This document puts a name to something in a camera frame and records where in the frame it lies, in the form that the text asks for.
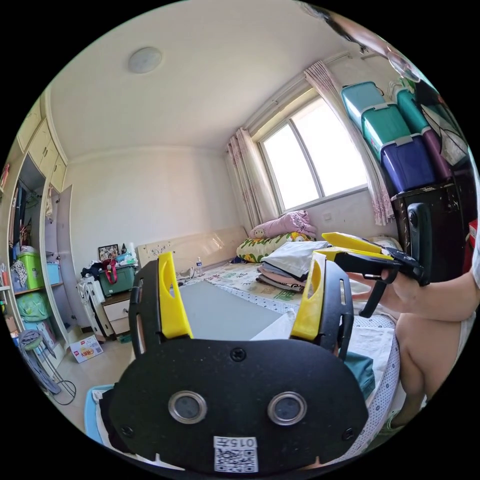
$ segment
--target purple storage box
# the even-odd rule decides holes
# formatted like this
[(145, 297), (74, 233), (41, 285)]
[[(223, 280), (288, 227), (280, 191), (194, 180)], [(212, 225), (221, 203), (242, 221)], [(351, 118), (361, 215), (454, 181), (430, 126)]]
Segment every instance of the purple storage box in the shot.
[(453, 176), (449, 163), (440, 155), (442, 146), (437, 132), (430, 127), (422, 131), (423, 143), (430, 154), (430, 160), (439, 181), (447, 180)]
[(435, 183), (435, 174), (422, 136), (412, 135), (411, 141), (385, 145), (380, 163), (391, 180), (395, 194)]

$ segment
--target gray mat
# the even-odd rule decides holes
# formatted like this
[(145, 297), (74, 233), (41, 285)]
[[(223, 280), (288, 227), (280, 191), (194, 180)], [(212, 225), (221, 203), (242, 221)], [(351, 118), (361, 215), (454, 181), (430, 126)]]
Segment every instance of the gray mat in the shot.
[(281, 316), (207, 281), (180, 287), (180, 296), (197, 339), (251, 340)]

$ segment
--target tile floor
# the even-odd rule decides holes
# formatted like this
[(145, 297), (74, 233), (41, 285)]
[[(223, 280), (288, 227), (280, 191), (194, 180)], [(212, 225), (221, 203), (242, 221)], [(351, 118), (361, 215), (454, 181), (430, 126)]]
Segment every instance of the tile floor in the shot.
[[(103, 353), (77, 363), (74, 356), (68, 353), (58, 366), (58, 373), (64, 380), (70, 380), (76, 386), (76, 396), (69, 405), (59, 405), (52, 397), (53, 404), (62, 412), (78, 429), (84, 429), (84, 408), (87, 392), (96, 385), (108, 385), (117, 382), (127, 368), (132, 355), (132, 343), (120, 343), (109, 340), (102, 344)], [(67, 403), (72, 397), (62, 392), (57, 395), (61, 403)]]

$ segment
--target window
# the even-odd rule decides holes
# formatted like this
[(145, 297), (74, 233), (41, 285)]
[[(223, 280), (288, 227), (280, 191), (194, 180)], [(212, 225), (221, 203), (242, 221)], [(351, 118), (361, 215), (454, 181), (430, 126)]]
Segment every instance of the window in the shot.
[(259, 146), (283, 212), (367, 186), (362, 158), (323, 98), (283, 121)]

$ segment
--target ceiling light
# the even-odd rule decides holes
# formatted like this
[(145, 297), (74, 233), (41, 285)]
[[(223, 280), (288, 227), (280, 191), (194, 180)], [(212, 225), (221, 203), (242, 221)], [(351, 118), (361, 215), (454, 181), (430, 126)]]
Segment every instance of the ceiling light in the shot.
[(162, 54), (157, 48), (148, 46), (133, 53), (128, 60), (128, 69), (134, 74), (146, 74), (156, 69), (162, 61)]

